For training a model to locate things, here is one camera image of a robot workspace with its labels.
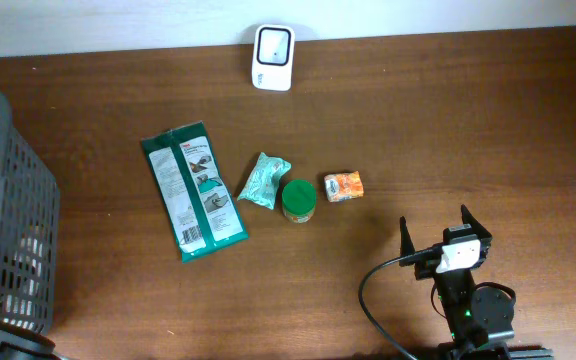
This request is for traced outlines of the teal tissue pack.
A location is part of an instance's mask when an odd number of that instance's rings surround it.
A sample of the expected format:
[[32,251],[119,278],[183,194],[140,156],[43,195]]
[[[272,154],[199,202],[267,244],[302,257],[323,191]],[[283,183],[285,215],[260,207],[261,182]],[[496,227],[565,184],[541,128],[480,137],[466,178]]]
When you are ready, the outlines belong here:
[[288,161],[261,152],[237,200],[248,200],[273,210],[281,178],[291,168],[292,165]]

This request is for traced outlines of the green wipes packet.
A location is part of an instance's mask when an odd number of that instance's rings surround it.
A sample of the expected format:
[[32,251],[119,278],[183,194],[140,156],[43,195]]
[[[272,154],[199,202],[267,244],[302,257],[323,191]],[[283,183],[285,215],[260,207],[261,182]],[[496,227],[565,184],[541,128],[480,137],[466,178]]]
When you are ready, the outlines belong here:
[[184,263],[249,238],[202,122],[144,138],[141,146]]

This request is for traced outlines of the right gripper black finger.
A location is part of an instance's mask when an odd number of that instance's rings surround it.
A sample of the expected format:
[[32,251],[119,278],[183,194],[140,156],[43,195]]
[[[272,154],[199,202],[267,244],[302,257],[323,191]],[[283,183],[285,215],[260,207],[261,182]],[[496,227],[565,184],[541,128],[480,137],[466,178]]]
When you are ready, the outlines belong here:
[[460,211],[463,223],[468,224],[479,239],[492,239],[492,234],[472,215],[464,204],[460,206]]
[[406,218],[402,216],[399,219],[401,244],[400,244],[400,266],[410,266],[414,263],[413,255],[416,253],[414,244],[412,242]]

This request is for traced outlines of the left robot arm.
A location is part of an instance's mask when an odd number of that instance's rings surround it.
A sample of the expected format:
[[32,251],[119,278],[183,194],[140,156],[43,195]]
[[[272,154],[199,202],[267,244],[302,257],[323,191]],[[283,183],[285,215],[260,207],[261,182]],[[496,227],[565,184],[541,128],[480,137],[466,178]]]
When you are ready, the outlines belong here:
[[14,325],[0,322],[0,359],[53,359],[55,343],[48,338]]

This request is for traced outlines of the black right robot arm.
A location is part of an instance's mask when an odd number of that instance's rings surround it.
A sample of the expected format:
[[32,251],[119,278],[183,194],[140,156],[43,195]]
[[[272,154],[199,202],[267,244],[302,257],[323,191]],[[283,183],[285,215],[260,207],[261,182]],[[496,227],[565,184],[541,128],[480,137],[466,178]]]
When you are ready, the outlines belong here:
[[462,223],[444,229],[442,241],[423,250],[414,247],[406,219],[400,219],[400,265],[412,266],[418,281],[433,281],[431,298],[440,300],[451,332],[452,341],[437,347],[437,357],[552,359],[551,349],[508,345],[515,336],[516,293],[499,283],[474,281],[472,272],[487,259],[493,236],[466,206],[460,212]]

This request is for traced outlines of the orange tissue pack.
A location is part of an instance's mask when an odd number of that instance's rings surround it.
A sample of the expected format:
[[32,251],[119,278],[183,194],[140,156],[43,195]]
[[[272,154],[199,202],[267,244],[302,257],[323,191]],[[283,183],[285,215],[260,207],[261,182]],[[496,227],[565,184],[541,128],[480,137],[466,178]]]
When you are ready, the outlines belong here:
[[358,171],[326,175],[324,185],[327,199],[332,203],[364,196],[364,186]]

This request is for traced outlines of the green lid seasoning jar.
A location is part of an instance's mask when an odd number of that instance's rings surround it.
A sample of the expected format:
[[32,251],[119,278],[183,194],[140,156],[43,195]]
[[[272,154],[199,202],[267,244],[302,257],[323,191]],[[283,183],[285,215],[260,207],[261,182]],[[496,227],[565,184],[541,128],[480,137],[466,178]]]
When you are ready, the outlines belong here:
[[287,183],[282,191],[281,200],[284,216],[293,223],[305,223],[314,215],[316,191],[306,180],[296,179]]

